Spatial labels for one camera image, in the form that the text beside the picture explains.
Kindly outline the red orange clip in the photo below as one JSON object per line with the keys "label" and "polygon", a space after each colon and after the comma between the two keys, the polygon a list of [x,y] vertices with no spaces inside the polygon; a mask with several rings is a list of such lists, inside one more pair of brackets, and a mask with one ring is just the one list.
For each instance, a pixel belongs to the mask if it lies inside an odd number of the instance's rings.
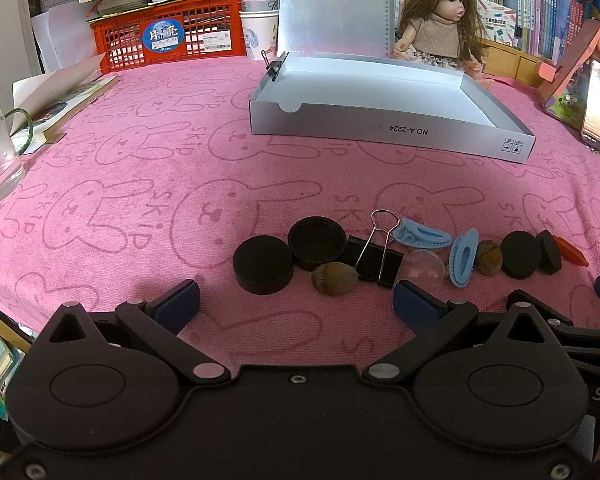
{"label": "red orange clip", "polygon": [[576,266],[584,266],[585,268],[588,267],[588,260],[586,260],[585,255],[583,255],[583,252],[581,252],[580,249],[578,249],[576,246],[573,246],[573,244],[569,243],[568,240],[565,240],[557,235],[554,236],[554,241],[556,243],[558,252],[562,257]]}

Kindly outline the clear plastic dome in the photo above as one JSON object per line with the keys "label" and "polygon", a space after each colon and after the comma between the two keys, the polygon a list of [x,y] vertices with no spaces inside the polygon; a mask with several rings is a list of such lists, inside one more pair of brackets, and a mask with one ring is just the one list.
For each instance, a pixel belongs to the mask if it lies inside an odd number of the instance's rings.
{"label": "clear plastic dome", "polygon": [[400,278],[420,288],[434,289],[442,284],[445,274],[445,265],[435,252],[429,249],[416,249],[404,257]]}

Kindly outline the thin black round disc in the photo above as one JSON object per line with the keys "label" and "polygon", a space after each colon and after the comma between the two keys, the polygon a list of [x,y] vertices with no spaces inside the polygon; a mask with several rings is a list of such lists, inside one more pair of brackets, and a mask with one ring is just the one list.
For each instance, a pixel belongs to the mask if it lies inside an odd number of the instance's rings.
{"label": "thin black round disc", "polygon": [[555,274],[562,270],[562,255],[552,233],[549,230],[539,232],[536,240],[541,248],[540,269],[547,274]]}

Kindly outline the blue hair clip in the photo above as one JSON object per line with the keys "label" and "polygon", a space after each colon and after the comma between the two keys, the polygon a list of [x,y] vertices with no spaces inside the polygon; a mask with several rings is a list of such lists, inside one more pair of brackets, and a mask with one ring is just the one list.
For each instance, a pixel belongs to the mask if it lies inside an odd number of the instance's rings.
{"label": "blue hair clip", "polygon": [[464,288],[468,285],[474,268],[478,243],[479,232],[476,229],[469,229],[452,243],[449,256],[449,278],[454,286]]}
{"label": "blue hair clip", "polygon": [[393,239],[406,246],[416,249],[441,249],[453,243],[450,233],[424,226],[409,218],[403,218],[392,232]]}

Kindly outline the large black binder clip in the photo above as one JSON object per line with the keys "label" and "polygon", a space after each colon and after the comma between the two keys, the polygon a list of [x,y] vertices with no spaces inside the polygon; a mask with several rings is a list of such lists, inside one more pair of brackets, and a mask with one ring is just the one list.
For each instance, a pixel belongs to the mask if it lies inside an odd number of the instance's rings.
{"label": "large black binder clip", "polygon": [[344,250],[344,262],[358,272],[363,282],[393,288],[403,261],[402,252],[391,249],[390,242],[401,220],[389,209],[375,209],[370,214],[370,234],[350,235]]}

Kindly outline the brown acorn nut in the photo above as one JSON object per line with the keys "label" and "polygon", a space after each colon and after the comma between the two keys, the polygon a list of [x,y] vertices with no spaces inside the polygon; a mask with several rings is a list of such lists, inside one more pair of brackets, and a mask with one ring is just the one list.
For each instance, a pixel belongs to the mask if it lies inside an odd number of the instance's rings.
{"label": "brown acorn nut", "polygon": [[482,240],[477,247],[475,267],[486,276],[493,276],[501,271],[503,253],[499,244],[493,240]]}
{"label": "brown acorn nut", "polygon": [[323,295],[341,296],[355,289],[358,272],[347,263],[324,263],[312,272],[311,283]]}

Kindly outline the black round cap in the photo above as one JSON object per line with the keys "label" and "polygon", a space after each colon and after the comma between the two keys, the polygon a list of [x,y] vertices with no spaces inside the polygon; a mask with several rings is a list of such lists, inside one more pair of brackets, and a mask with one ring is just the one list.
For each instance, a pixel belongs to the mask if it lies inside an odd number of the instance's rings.
{"label": "black round cap", "polygon": [[278,237],[258,235],[240,244],[233,255],[237,283],[247,292],[271,295],[285,288],[294,276],[288,245]]}

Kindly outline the black round lid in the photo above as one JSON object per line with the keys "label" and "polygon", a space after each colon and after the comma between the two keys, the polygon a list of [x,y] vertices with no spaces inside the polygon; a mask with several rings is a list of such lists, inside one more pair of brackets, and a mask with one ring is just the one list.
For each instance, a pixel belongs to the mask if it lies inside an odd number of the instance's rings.
{"label": "black round lid", "polygon": [[298,220],[288,231],[291,259],[302,270],[312,272],[336,261],[347,245],[347,234],[335,220],[313,216]]}

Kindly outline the pink bunny print cloth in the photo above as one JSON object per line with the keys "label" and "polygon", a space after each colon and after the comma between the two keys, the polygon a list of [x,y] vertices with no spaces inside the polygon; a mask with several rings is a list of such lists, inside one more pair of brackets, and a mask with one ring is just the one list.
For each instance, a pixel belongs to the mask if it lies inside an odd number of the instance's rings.
{"label": "pink bunny print cloth", "polygon": [[550,231],[587,266],[524,281],[474,274],[442,300],[503,309],[520,288],[579,326],[600,328],[600,154],[539,108],[533,89],[499,79],[492,93],[535,135],[523,165],[424,148],[347,140],[254,136],[248,100],[263,67],[246,58],[146,66],[68,123],[28,159],[0,203],[0,310],[39,330],[63,302],[110,311],[151,300],[185,280],[201,290],[183,338],[227,366],[366,365],[407,341],[388,289],[358,285],[326,297],[297,271],[257,296],[236,282],[236,247],[285,237],[309,216],[366,237],[387,208],[454,235],[498,240]]}

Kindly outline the pink cardboard phone stand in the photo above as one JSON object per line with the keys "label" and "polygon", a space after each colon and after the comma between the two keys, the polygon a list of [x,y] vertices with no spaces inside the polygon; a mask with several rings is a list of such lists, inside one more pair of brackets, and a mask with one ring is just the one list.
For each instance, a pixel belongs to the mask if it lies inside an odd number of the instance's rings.
{"label": "pink cardboard phone stand", "polygon": [[584,123],[592,62],[600,63],[600,21],[586,20],[556,65],[535,66],[544,112],[573,129],[580,130]]}

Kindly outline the grey cardboard box tray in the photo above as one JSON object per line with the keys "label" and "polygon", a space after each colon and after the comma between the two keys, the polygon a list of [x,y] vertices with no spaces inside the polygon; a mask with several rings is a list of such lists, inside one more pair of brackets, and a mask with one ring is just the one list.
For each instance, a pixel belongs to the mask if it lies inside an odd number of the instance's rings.
{"label": "grey cardboard box tray", "polygon": [[249,100],[251,131],[387,143],[526,162],[535,136],[458,70],[390,58],[289,53]]}

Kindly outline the wooden drawer box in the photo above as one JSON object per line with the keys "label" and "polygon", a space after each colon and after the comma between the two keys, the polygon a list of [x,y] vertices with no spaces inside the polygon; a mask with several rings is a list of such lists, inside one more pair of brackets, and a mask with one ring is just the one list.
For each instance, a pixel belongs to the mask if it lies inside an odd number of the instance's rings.
{"label": "wooden drawer box", "polygon": [[483,73],[489,76],[515,79],[531,87],[539,87],[544,76],[555,73],[555,66],[545,58],[491,40],[483,39],[486,49]]}

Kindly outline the black binder clip on box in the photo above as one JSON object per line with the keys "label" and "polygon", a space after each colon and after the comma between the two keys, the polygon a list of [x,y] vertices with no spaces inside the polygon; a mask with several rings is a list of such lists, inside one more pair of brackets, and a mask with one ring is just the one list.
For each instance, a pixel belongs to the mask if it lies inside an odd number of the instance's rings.
{"label": "black binder clip on box", "polygon": [[265,52],[265,50],[261,51],[261,55],[263,61],[265,62],[266,74],[268,75],[268,78],[270,78],[272,81],[276,81],[280,71],[284,66],[284,63],[286,62],[286,59],[288,58],[289,53],[284,51],[274,61],[268,58],[268,54]]}

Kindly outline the doll with brown hair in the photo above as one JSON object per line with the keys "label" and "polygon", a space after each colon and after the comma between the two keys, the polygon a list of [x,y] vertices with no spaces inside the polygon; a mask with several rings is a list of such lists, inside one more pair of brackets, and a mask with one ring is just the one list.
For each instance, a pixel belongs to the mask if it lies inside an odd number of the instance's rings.
{"label": "doll with brown hair", "polygon": [[483,31],[476,0],[405,0],[392,57],[459,70],[488,88]]}

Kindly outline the white paper cup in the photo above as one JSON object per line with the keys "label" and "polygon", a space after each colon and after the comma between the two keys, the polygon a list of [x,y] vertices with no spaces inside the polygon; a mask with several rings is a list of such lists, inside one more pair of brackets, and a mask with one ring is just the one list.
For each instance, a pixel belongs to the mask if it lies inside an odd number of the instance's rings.
{"label": "white paper cup", "polygon": [[262,61],[262,52],[267,56],[277,50],[279,10],[239,12],[242,22],[247,58]]}

